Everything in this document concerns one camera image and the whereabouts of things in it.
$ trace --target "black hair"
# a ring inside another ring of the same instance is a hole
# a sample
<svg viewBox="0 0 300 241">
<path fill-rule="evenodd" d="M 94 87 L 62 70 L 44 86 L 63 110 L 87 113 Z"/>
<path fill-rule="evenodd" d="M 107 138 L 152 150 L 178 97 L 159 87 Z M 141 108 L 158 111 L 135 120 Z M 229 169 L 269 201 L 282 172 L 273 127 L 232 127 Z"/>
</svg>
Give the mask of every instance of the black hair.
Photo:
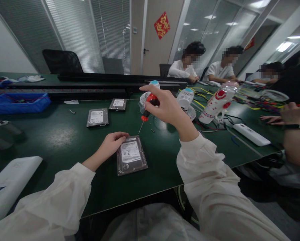
<svg viewBox="0 0 300 241">
<path fill-rule="evenodd" d="M 264 66 L 264 69 L 273 69 L 276 72 L 281 72 L 283 70 L 283 64 L 279 61 L 272 62 Z"/>
<path fill-rule="evenodd" d="M 227 57 L 228 55 L 231 55 L 231 54 L 236 54 L 236 55 L 240 55 L 242 54 L 244 51 L 244 48 L 241 47 L 240 45 L 237 45 L 237 46 L 231 46 L 229 47 L 225 53 L 224 53 L 224 57 Z"/>
<path fill-rule="evenodd" d="M 285 70 L 290 67 L 296 66 L 299 63 L 299 58 L 300 58 L 300 50 L 285 62 L 284 64 Z"/>
<path fill-rule="evenodd" d="M 190 43 L 186 49 L 183 50 L 182 58 L 186 58 L 190 54 L 203 55 L 206 52 L 206 48 L 200 41 L 194 41 Z"/>
</svg>

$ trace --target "red chinese decoration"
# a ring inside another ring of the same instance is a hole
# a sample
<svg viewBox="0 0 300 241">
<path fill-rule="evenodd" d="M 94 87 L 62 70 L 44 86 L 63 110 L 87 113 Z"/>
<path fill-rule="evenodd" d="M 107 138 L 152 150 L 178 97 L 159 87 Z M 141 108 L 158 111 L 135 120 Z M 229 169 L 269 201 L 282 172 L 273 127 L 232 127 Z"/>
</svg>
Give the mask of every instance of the red chinese decoration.
<svg viewBox="0 0 300 241">
<path fill-rule="evenodd" d="M 251 47 L 254 46 L 254 45 L 255 45 L 255 37 L 253 37 L 253 38 L 250 40 L 249 44 L 247 44 L 247 46 L 245 47 L 245 50 L 251 48 Z"/>
<path fill-rule="evenodd" d="M 165 34 L 170 30 L 170 24 L 166 12 L 164 12 L 158 21 L 156 21 L 154 27 L 157 31 L 159 39 L 162 39 L 163 36 L 165 36 Z"/>
</svg>

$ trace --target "white shirt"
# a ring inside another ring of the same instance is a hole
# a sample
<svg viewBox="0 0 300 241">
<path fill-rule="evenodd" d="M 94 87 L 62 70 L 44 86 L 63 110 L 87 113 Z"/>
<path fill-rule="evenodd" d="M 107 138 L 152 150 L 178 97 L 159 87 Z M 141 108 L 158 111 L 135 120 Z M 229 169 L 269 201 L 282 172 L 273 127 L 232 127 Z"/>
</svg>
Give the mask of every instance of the white shirt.
<svg viewBox="0 0 300 241">
<path fill-rule="evenodd" d="M 200 231 L 171 206 L 150 204 L 114 219 L 103 240 L 289 240 L 240 192 L 240 179 L 214 143 L 201 134 L 180 142 L 177 167 Z M 68 240 L 78 230 L 94 175 L 79 163 L 57 173 L 47 190 L 21 199 L 0 221 L 0 240 Z"/>
<path fill-rule="evenodd" d="M 264 81 L 270 81 L 271 80 L 271 78 L 264 78 L 262 73 L 258 71 L 258 72 L 255 72 L 255 73 L 249 75 L 247 77 L 246 81 L 252 82 L 255 79 L 261 79 L 261 80 L 264 80 Z"/>
<path fill-rule="evenodd" d="M 223 67 L 221 67 L 221 61 L 217 61 L 217 62 L 212 63 L 209 66 L 209 68 L 203 78 L 203 81 L 208 82 L 209 81 L 208 76 L 211 74 L 213 74 L 216 78 L 226 79 L 226 78 L 234 75 L 234 71 L 233 71 L 232 66 L 226 66 L 223 68 Z"/>
<path fill-rule="evenodd" d="M 175 78 L 188 78 L 190 75 L 197 76 L 192 65 L 188 65 L 186 69 L 183 68 L 182 60 L 173 62 L 168 73 L 168 77 Z"/>
</svg>

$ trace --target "red and white toy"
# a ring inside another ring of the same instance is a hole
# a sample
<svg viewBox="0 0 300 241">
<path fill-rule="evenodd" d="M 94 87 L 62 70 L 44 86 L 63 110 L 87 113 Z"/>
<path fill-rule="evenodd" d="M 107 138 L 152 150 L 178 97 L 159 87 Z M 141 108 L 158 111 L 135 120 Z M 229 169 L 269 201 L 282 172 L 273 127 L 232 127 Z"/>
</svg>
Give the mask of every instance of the red and white toy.
<svg viewBox="0 0 300 241">
<path fill-rule="evenodd" d="M 199 121 L 204 124 L 209 124 L 214 118 L 221 120 L 224 118 L 226 109 L 231 104 L 232 97 L 237 92 L 238 84 L 235 82 L 224 83 L 218 92 L 208 101 L 207 107 L 203 113 L 199 116 Z"/>
</svg>

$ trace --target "hard drive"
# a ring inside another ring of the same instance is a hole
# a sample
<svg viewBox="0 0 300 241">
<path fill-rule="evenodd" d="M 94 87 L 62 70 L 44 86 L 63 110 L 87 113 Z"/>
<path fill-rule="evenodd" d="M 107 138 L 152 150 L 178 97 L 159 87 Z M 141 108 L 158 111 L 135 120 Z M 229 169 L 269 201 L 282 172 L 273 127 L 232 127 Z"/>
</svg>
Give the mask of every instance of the hard drive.
<svg viewBox="0 0 300 241">
<path fill-rule="evenodd" d="M 110 104 L 109 110 L 126 111 L 126 104 L 126 99 L 113 99 Z"/>
<path fill-rule="evenodd" d="M 87 127 L 105 126 L 109 124 L 108 109 L 89 110 Z"/>
<path fill-rule="evenodd" d="M 117 150 L 118 176 L 147 168 L 148 164 L 144 156 L 140 137 L 127 137 Z"/>
</svg>

